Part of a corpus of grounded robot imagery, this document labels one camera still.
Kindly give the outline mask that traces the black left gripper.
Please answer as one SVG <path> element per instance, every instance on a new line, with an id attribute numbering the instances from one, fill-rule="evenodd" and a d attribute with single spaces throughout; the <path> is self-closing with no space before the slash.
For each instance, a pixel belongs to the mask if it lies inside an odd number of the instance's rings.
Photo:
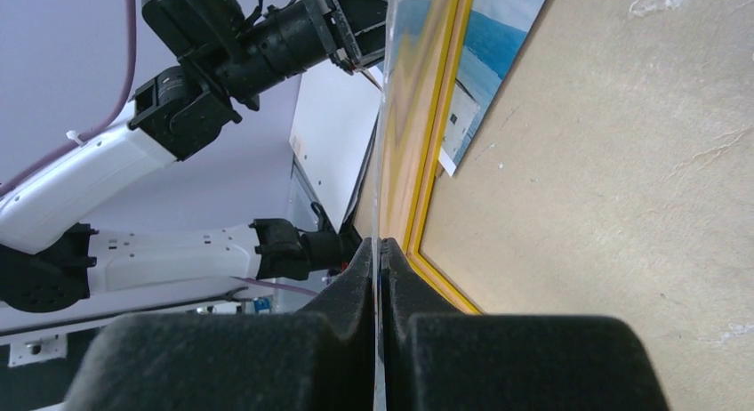
<path id="1" fill-rule="evenodd" d="M 388 0 L 141 0 L 141 15 L 199 84 L 247 108 L 268 89 L 328 60 L 353 75 L 385 56 Z"/>

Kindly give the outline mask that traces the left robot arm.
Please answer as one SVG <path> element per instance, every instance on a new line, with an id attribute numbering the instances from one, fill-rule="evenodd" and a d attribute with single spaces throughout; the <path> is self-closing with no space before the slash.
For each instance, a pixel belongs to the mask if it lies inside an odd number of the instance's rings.
<path id="1" fill-rule="evenodd" d="M 1 176 L 8 179 L 112 109 L 128 55 L 122 0 L 1 0 Z M 288 144 L 312 74 L 264 94 L 207 151 L 136 182 L 88 215 L 154 233 L 286 219 L 317 226 Z"/>

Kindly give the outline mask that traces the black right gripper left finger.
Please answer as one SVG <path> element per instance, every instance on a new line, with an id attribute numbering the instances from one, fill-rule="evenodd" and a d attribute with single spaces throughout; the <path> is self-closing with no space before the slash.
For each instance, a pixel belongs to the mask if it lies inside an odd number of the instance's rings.
<path id="1" fill-rule="evenodd" d="M 372 243 L 294 312 L 134 313 L 94 339 L 67 410 L 369 410 Z"/>

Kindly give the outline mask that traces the clear acrylic sheet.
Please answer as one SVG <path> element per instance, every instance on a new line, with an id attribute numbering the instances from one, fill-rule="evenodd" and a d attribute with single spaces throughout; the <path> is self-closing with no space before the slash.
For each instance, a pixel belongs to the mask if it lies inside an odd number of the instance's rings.
<path id="1" fill-rule="evenodd" d="M 376 390 L 388 410 L 412 409 L 393 295 L 411 274 L 406 243 L 469 1 L 388 5 L 372 237 Z"/>

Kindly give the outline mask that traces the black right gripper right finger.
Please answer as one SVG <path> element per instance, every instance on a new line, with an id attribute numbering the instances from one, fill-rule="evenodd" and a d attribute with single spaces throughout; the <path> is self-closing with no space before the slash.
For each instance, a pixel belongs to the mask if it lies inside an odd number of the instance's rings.
<path id="1" fill-rule="evenodd" d="M 380 244 L 390 410 L 665 410 L 634 331 L 597 315 L 469 315 Z"/>

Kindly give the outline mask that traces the yellow wooden picture frame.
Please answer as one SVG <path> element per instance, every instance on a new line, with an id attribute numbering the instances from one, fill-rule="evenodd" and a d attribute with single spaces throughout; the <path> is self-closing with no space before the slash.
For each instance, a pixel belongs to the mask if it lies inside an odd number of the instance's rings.
<path id="1" fill-rule="evenodd" d="M 394 239 L 429 286 L 457 309 L 478 314 L 478 306 L 421 254 L 472 2 L 389 0 L 373 240 Z"/>

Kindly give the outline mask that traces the building and sky photo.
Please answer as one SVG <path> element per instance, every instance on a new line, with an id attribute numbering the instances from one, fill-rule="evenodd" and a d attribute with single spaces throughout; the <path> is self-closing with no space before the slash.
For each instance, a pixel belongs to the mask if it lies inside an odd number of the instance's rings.
<path id="1" fill-rule="evenodd" d="M 545 0 L 473 0 L 439 155 L 453 175 Z"/>

